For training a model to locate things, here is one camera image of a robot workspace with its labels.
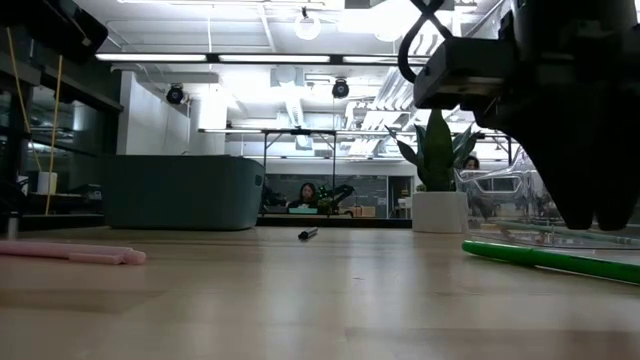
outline security camera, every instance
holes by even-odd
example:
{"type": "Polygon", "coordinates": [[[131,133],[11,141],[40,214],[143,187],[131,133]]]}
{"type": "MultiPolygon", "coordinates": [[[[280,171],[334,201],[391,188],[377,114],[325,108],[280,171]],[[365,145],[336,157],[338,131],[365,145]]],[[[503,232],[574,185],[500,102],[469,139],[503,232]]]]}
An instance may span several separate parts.
{"type": "Polygon", "coordinates": [[[347,85],[347,80],[336,79],[336,83],[333,85],[331,93],[336,99],[344,99],[349,96],[349,85],[347,85]]]}
{"type": "Polygon", "coordinates": [[[167,101],[169,104],[181,105],[189,100],[189,93],[182,88],[182,84],[171,84],[171,89],[167,92],[167,101]]]}

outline black marker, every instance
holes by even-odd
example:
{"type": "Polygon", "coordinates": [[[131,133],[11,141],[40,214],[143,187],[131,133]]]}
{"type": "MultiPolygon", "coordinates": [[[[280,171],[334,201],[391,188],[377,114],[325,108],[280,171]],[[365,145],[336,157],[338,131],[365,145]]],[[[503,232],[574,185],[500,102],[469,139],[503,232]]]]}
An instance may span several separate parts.
{"type": "Polygon", "coordinates": [[[298,235],[298,240],[300,241],[308,241],[312,237],[318,235],[318,228],[308,228],[307,230],[301,232],[298,235]]]}

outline fluorescent light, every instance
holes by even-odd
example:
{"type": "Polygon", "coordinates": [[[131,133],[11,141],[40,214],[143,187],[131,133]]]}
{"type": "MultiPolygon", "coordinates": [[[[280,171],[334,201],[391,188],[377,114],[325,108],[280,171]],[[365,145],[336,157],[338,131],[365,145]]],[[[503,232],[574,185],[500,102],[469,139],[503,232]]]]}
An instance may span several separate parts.
{"type": "Polygon", "coordinates": [[[354,131],[337,131],[336,135],[380,135],[380,136],[385,136],[385,135],[389,135],[388,132],[386,131],[360,131],[360,130],[354,130],[354,131]]]}
{"type": "Polygon", "coordinates": [[[118,0],[121,4],[166,4],[166,5],[230,5],[230,6],[265,6],[265,7],[299,7],[324,9],[323,2],[307,1],[219,1],[219,0],[118,0]]]}
{"type": "Polygon", "coordinates": [[[296,159],[296,160],[329,160],[331,158],[323,158],[322,156],[283,156],[283,159],[296,159]]]}
{"type": "MultiPolygon", "coordinates": [[[[409,65],[424,65],[429,60],[428,56],[410,56],[409,65]]],[[[348,64],[389,64],[398,63],[396,56],[345,56],[343,61],[348,64]]]]}
{"type": "Polygon", "coordinates": [[[206,133],[218,134],[259,134],[262,130],[258,129],[199,129],[206,133]]]}
{"type": "Polygon", "coordinates": [[[236,63],[328,63],[328,55],[220,55],[220,62],[236,63]]]}
{"type": "Polygon", "coordinates": [[[206,62],[203,54],[136,54],[136,53],[105,53],[96,54],[100,61],[128,61],[128,62],[206,62]]]}
{"type": "MultiPolygon", "coordinates": [[[[240,156],[243,157],[245,159],[264,159],[264,156],[262,155],[249,155],[249,156],[240,156]]],[[[272,155],[268,155],[267,159],[282,159],[281,156],[272,156],[272,155]]]]}

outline woman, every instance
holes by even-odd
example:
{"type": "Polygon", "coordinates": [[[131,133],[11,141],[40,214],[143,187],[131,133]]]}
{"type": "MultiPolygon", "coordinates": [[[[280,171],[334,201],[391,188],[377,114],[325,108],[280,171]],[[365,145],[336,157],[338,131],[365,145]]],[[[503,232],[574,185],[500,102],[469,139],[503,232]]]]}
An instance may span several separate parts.
{"type": "Polygon", "coordinates": [[[316,197],[316,186],[312,183],[304,183],[300,188],[300,196],[298,200],[292,201],[287,208],[318,208],[318,199],[316,197]]]}

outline light fixture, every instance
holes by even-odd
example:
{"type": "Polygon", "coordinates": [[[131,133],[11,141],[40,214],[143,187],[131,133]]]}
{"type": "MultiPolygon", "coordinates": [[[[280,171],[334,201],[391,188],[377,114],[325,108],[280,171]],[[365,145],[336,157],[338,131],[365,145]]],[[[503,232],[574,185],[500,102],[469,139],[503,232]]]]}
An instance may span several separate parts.
{"type": "MultiPolygon", "coordinates": [[[[409,65],[423,66],[429,60],[429,56],[410,56],[409,65]]],[[[344,56],[342,61],[348,64],[389,64],[398,63],[396,56],[368,56],[368,55],[350,55],[344,56]]]]}
{"type": "Polygon", "coordinates": [[[302,13],[296,17],[295,22],[293,23],[293,31],[295,31],[296,36],[302,40],[313,40],[320,35],[320,31],[322,30],[322,25],[320,24],[320,19],[311,14],[307,14],[307,7],[302,8],[302,13]],[[311,20],[312,23],[309,26],[308,24],[304,24],[304,21],[311,20]]]}
{"type": "Polygon", "coordinates": [[[96,54],[100,61],[111,62],[206,62],[204,54],[137,54],[103,53],[96,54]]]}
{"type": "Polygon", "coordinates": [[[456,12],[472,12],[478,8],[476,0],[455,0],[456,12]]]}
{"type": "Polygon", "coordinates": [[[322,156],[283,156],[283,159],[294,159],[294,160],[329,160],[331,158],[324,158],[322,156]]]}
{"type": "Polygon", "coordinates": [[[321,1],[218,1],[218,0],[118,0],[121,4],[158,4],[158,5],[207,5],[207,6],[247,6],[258,5],[266,7],[299,7],[306,6],[313,9],[324,9],[326,7],[321,1]]]}
{"type": "Polygon", "coordinates": [[[198,129],[200,132],[217,133],[217,134],[260,134],[262,130],[258,129],[198,129]]]}
{"type": "MultiPolygon", "coordinates": [[[[415,133],[412,132],[399,132],[398,135],[404,136],[413,136],[415,133]]],[[[376,130],[338,130],[336,131],[336,135],[353,135],[353,136],[389,136],[387,131],[376,131],[376,130]]]]}
{"type": "MultiPolygon", "coordinates": [[[[264,159],[262,155],[241,155],[240,157],[245,159],[264,159]]],[[[282,156],[267,155],[267,159],[282,159],[282,156]]]]}
{"type": "Polygon", "coordinates": [[[344,99],[349,96],[349,85],[347,84],[347,80],[337,79],[336,83],[333,85],[331,94],[334,99],[344,99]]]}
{"type": "Polygon", "coordinates": [[[314,64],[328,63],[328,55],[220,55],[223,63],[281,63],[281,64],[314,64]]]}

